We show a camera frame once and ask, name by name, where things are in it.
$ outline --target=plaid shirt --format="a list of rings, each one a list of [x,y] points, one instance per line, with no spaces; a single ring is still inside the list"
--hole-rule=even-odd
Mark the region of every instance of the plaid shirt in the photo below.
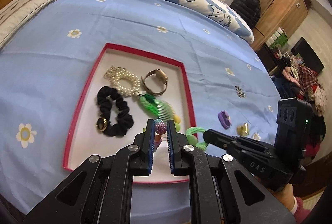
[[[307,92],[309,90],[309,88],[313,85],[318,85],[320,88],[323,88],[317,79],[317,72],[315,72],[314,70],[299,65],[298,66],[298,75],[299,75],[299,83],[301,86],[301,89],[304,92]]]

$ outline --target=watch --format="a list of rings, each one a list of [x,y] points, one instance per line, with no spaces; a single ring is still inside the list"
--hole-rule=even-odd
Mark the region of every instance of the watch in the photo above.
[[[149,77],[150,75],[153,75],[155,74],[157,76],[157,78],[159,78],[159,80],[165,85],[165,88],[163,91],[161,92],[153,92],[151,89],[149,89],[145,83],[145,80],[147,77]],[[166,91],[167,89],[167,83],[168,83],[168,77],[167,75],[165,74],[165,72],[163,72],[163,70],[161,69],[155,69],[149,73],[147,73],[147,75],[143,78],[142,78],[142,84],[143,84],[143,87],[144,89],[146,90],[147,93],[153,95],[153,96],[160,96],[162,94],[164,94],[164,92]]]

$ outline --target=purple hair tie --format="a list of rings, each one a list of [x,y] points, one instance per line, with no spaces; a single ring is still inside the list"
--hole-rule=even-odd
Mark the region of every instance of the purple hair tie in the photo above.
[[[219,118],[219,121],[220,121],[221,125],[224,127],[224,129],[227,130],[227,129],[230,128],[230,125],[232,123],[230,122],[229,114],[226,111],[221,111],[218,114],[218,118]]]

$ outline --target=white tray with red border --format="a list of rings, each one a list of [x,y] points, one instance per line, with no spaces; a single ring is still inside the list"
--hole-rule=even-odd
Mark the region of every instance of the white tray with red border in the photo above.
[[[134,119],[134,126],[123,137],[107,137],[96,129],[96,121],[100,115],[96,104],[96,96],[100,88],[110,86],[104,73],[112,65],[126,68],[138,77],[144,77],[148,72],[162,69],[168,76],[166,92],[158,97],[169,102],[175,113],[181,118],[180,133],[195,124],[195,116],[187,75],[183,63],[174,59],[160,56],[147,51],[122,45],[107,43],[99,54],[83,88],[77,103],[74,116],[69,128],[65,145],[63,167],[68,170],[76,169],[84,160],[93,154],[101,157],[115,155],[116,152],[133,143],[135,135],[142,133],[150,116],[138,104],[136,97],[125,98],[130,114]],[[155,92],[161,91],[163,85],[154,79],[147,78],[147,85]],[[125,80],[121,84],[130,87]],[[115,105],[111,110],[110,122],[116,123],[117,112]],[[176,183],[188,180],[188,177],[175,177],[169,168],[167,139],[162,143],[153,156],[152,173],[149,177],[135,176],[135,183]]]

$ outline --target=television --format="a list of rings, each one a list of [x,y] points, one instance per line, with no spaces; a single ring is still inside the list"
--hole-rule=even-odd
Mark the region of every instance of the television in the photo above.
[[[303,59],[304,65],[316,71],[317,74],[324,68],[324,65],[320,61],[319,57],[303,37],[301,37],[301,39],[295,44],[295,46],[291,49],[291,52],[294,56],[299,55]]]

